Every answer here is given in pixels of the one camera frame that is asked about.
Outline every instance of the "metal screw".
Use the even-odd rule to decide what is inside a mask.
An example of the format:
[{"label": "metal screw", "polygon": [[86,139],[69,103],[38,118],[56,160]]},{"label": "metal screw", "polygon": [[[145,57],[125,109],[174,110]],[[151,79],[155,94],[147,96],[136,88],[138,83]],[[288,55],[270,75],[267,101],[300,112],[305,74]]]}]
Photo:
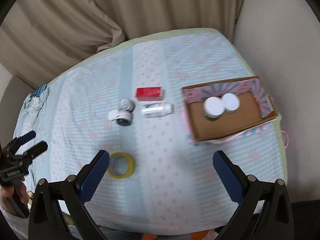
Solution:
[{"label": "metal screw", "polygon": [[69,181],[69,182],[74,181],[75,179],[76,179],[75,175],[70,175],[67,177],[67,181]]},{"label": "metal screw", "polygon": [[256,180],[256,177],[253,175],[249,175],[248,180],[254,182]]},{"label": "metal screw", "polygon": [[38,182],[39,185],[42,185],[44,183],[45,183],[45,179],[40,179],[39,182]]},{"label": "metal screw", "polygon": [[281,186],[284,185],[284,181],[283,181],[282,179],[277,179],[277,182],[278,182],[278,184],[281,185]]}]

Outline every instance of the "mattress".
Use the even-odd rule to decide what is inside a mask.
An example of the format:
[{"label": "mattress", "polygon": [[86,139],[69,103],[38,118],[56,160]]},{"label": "mattress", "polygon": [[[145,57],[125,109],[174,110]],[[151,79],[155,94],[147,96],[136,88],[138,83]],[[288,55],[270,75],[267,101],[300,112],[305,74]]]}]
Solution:
[{"label": "mattress", "polygon": [[[287,181],[281,117],[220,145],[193,144],[181,114],[181,87],[251,75],[229,41],[207,28],[137,38],[84,60],[50,82],[36,102],[27,98],[20,111],[15,136],[37,133],[20,153],[41,140],[49,145],[29,168],[28,189],[35,190],[41,178],[59,181],[77,174],[100,149],[122,151],[135,159],[136,169],[123,180],[106,174],[85,204],[98,225],[155,235],[224,225],[237,204],[213,169],[213,153],[223,150],[260,180]],[[136,102],[131,126],[109,122],[108,112],[123,98],[134,100],[135,89],[143,86],[162,86],[174,114],[146,120]]]}]

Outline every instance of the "white container lid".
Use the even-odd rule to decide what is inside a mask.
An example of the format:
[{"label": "white container lid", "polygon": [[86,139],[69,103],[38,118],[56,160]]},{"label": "white container lid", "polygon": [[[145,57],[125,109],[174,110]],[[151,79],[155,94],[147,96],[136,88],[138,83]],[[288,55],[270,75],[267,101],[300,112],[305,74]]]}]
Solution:
[{"label": "white container lid", "polygon": [[173,114],[173,104],[164,104],[165,114]]},{"label": "white container lid", "polygon": [[224,94],[221,100],[228,111],[235,111],[240,106],[240,99],[233,93]]},{"label": "white container lid", "polygon": [[225,108],[220,98],[210,97],[204,102],[204,111],[210,117],[219,117]]},{"label": "white container lid", "polygon": [[110,111],[108,113],[108,120],[114,121],[116,119],[125,119],[130,122],[132,120],[132,113],[130,113],[129,111],[117,109]]}]

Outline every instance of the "masking tape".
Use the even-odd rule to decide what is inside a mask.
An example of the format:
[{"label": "masking tape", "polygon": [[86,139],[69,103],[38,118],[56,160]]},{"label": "masking tape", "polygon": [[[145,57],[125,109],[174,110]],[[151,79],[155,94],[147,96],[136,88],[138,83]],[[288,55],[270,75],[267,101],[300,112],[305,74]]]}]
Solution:
[{"label": "masking tape", "polygon": [[[113,166],[114,166],[114,159],[115,158],[124,158],[127,161],[128,164],[128,168],[127,171],[124,174],[115,174],[112,170],[113,170]],[[114,179],[126,179],[128,177],[130,177],[133,172],[134,172],[134,159],[127,153],[122,153],[122,152],[115,152],[113,154],[110,155],[110,165],[109,168],[107,170],[107,172],[109,173],[109,175],[114,178]]]}]

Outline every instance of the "small jar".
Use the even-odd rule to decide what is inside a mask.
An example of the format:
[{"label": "small jar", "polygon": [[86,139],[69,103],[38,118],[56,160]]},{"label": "small jar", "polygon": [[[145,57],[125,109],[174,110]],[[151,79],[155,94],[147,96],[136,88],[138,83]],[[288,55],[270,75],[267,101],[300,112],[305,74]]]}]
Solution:
[{"label": "small jar", "polygon": [[128,98],[122,99],[120,102],[119,110],[129,111],[132,113],[134,109],[134,102]]},{"label": "small jar", "polygon": [[204,102],[204,117],[209,121],[217,120],[224,110],[224,105],[218,97],[210,97]]},{"label": "small jar", "polygon": [[231,114],[240,107],[240,99],[233,93],[226,93],[221,97],[221,101],[224,104],[226,112]]}]

